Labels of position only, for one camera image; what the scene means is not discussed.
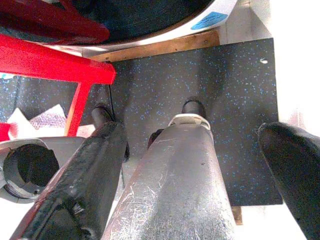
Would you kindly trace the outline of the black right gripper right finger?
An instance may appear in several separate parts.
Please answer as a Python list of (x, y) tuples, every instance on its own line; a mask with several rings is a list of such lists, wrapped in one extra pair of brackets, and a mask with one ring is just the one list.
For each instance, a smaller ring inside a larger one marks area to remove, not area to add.
[(258, 142), (275, 185), (307, 240), (320, 240), (320, 137), (264, 123)]

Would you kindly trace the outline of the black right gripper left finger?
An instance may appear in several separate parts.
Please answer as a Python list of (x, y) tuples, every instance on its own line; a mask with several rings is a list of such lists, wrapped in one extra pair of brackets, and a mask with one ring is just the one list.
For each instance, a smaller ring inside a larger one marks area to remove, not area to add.
[(121, 123), (101, 125), (53, 176), (9, 240), (101, 240), (126, 147)]

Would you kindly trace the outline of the white washing machine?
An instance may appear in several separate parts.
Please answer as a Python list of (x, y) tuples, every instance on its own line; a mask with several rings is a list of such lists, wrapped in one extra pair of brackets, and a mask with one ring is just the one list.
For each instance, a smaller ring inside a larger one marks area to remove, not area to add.
[[(173, 40), (176, 38), (181, 38), (189, 35), (198, 34), (201, 32), (205, 32), (214, 28), (217, 28), (223, 25), (228, 17), (230, 16), (231, 12), (233, 11), (234, 7), (236, 6), (238, 0), (212, 0), (210, 4), (199, 13), (196, 13), (193, 16), (187, 17), (179, 23), (168, 27), (166, 29), (160, 30), (158, 32), (148, 34), (145, 36), (133, 38), (130, 40), (121, 40), (115, 41), (107, 44), (100, 44), (100, 45), (51, 45), (50, 48), (62, 51), (65, 53), (70, 53), (76, 56), (84, 56), (84, 57), (91, 57), (96, 56), (102, 53), (109, 53), (118, 50), (138, 47), (138, 46), (145, 46), (154, 43), (160, 43), (168, 40)], [(211, 12), (217, 12), (222, 14), (227, 14), (228, 17), (223, 21), (212, 25), (207, 28), (202, 28), (198, 30), (191, 30), (191, 27), (201, 21), (204, 17), (206, 17)]]

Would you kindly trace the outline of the crumpled white printed paper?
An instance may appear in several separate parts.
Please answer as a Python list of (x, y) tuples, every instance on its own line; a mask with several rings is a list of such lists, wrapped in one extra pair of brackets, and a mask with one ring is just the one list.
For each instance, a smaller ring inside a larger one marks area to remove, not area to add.
[(7, 120), (7, 123), (10, 124), (8, 136), (10, 140), (63, 137), (66, 121), (66, 116), (59, 104), (30, 120), (19, 108), (16, 108)]

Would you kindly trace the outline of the grey robot right leg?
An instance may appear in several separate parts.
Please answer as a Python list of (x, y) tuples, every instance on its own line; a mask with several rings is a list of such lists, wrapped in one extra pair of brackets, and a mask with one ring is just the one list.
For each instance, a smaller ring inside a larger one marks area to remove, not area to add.
[(101, 240), (235, 240), (203, 104), (188, 99), (140, 160)]

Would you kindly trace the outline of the red stool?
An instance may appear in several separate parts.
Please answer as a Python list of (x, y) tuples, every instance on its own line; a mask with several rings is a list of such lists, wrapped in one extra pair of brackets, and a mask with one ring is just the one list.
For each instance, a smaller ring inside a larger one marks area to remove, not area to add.
[(74, 137), (92, 85), (112, 85), (116, 70), (98, 62), (40, 44), (0, 34), (0, 72), (13, 75), (77, 83), (65, 125), (65, 136)]

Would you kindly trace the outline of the black speckled rubber mat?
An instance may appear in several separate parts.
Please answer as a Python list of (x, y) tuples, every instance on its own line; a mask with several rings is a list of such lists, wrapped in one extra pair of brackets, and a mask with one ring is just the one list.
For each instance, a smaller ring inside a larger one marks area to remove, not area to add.
[(136, 163), (151, 133), (167, 126), (190, 97), (200, 100), (233, 206), (283, 202), (258, 144), (258, 129), (278, 120), (272, 38), (114, 63), (111, 86), (91, 88), (81, 124), (102, 103), (125, 124), (130, 161)]

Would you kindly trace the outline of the brown wooden board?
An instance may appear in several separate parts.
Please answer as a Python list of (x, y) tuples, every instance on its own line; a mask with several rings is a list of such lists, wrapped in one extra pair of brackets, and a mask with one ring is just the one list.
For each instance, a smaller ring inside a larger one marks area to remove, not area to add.
[(131, 59), (177, 53), (220, 45), (219, 33), (216, 30), (187, 35), (163, 42), (141, 45), (112, 52), (90, 56), (98, 62), (120, 62)]

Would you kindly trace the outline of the red garment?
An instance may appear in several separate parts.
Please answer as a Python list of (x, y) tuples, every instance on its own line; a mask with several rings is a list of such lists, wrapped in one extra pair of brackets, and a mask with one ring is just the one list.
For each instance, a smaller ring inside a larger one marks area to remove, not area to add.
[(62, 8), (43, 0), (0, 0), (0, 27), (13, 36), (22, 34), (24, 40), (50, 45), (90, 45), (108, 40), (110, 31), (82, 16), (72, 0), (58, 1)]

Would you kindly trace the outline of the blue oval sticker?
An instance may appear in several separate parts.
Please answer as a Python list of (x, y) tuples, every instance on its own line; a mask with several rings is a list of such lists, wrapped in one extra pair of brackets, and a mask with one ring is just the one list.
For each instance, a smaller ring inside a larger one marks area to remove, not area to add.
[(210, 26), (213, 26), (223, 20), (225, 20), (228, 17), (227, 14), (220, 13), (220, 12), (211, 12), (206, 17), (204, 17), (202, 20), (200, 20), (198, 23), (193, 25), (191, 27), (191, 30), (200, 30), (204, 28), (208, 28)]

